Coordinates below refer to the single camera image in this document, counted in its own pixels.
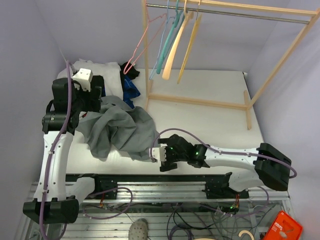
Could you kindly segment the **grey shirt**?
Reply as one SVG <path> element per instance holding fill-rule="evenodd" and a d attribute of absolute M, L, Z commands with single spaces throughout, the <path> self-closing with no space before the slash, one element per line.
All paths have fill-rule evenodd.
<path fill-rule="evenodd" d="M 133 160 L 147 161 L 158 135 L 153 118 L 140 106 L 131 108 L 117 96 L 101 98 L 99 112 L 88 112 L 76 130 L 95 158 L 107 158 L 112 146 Z"/>

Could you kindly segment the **yellow hanger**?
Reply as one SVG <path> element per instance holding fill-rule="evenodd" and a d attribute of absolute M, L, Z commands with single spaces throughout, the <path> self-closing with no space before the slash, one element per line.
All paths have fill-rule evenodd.
<path fill-rule="evenodd" d="M 194 45 L 194 41 L 196 39 L 198 30 L 199 30 L 200 22 L 202 20 L 202 15 L 200 15 L 200 17 L 198 18 L 199 7 L 200 7 L 201 3 L 202 3 L 202 0 L 199 0 L 198 1 L 197 11 L 196 11 L 196 20 L 195 20 L 193 28 L 192 28 L 191 36 L 190 36 L 189 43 L 188 43 L 188 46 L 187 46 L 187 50 L 186 50 L 186 53 L 185 53 L 185 56 L 184 56 L 184 59 L 183 59 L 183 62 L 182 62 L 182 66 L 180 68 L 180 72 L 179 72 L 178 79 L 177 79 L 177 84 L 179 84 L 181 82 L 185 67 L 187 65 L 187 62 L 188 62 L 188 59 L 190 57 L 190 53 L 191 53 L 192 47 Z"/>

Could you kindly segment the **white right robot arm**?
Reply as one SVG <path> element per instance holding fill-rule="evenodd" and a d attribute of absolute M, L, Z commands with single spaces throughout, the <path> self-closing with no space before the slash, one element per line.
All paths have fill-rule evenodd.
<path fill-rule="evenodd" d="M 197 169 L 234 169 L 205 184 L 207 198 L 234 198 L 246 189 L 263 186 L 278 192 L 288 190 L 292 161 L 268 143 L 249 149 L 214 148 L 203 142 L 192 144 L 177 134 L 157 143 L 149 152 L 153 161 L 160 162 L 161 172 L 177 169 L 179 162 Z"/>

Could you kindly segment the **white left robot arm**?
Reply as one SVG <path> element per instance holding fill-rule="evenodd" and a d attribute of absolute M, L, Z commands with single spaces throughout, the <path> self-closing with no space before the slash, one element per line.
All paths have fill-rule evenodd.
<path fill-rule="evenodd" d="M 68 86 L 66 77 L 52 83 L 53 99 L 42 118 L 44 151 L 40 178 L 32 201 L 23 204 L 22 212 L 36 223 L 71 224 L 78 217 L 80 204 L 88 196 L 98 198 L 102 186 L 96 174 L 83 173 L 76 182 L 66 185 L 69 151 L 81 112 L 99 112 L 105 95 L 104 80 L 94 76 L 89 87 L 75 77 Z"/>

